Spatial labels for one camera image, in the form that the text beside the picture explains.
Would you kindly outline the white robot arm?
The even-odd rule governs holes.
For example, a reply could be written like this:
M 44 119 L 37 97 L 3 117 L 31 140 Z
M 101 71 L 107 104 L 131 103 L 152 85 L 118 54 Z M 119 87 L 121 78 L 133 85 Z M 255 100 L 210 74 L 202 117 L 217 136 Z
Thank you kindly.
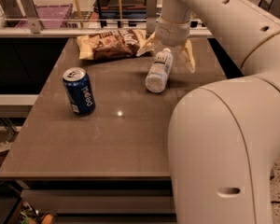
M 188 44 L 196 14 L 241 76 L 201 86 L 175 106 L 168 157 L 177 224 L 273 224 L 270 174 L 280 157 L 280 19 L 248 0 L 162 0 L 157 41 Z

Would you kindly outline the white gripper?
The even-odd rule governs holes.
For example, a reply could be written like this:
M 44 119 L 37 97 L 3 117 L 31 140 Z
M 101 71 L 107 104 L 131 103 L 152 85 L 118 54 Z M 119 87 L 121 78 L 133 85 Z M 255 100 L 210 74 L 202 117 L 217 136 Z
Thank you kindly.
M 136 56 L 154 50 L 159 41 L 169 47 L 181 46 L 179 49 L 179 56 L 185 66 L 191 73 L 195 72 L 195 60 L 193 57 L 193 50 L 191 41 L 188 39 L 190 29 L 190 17 L 186 17 L 181 21 L 177 19 L 165 19 L 159 17 L 155 33 L 153 33 L 144 45 L 137 51 Z

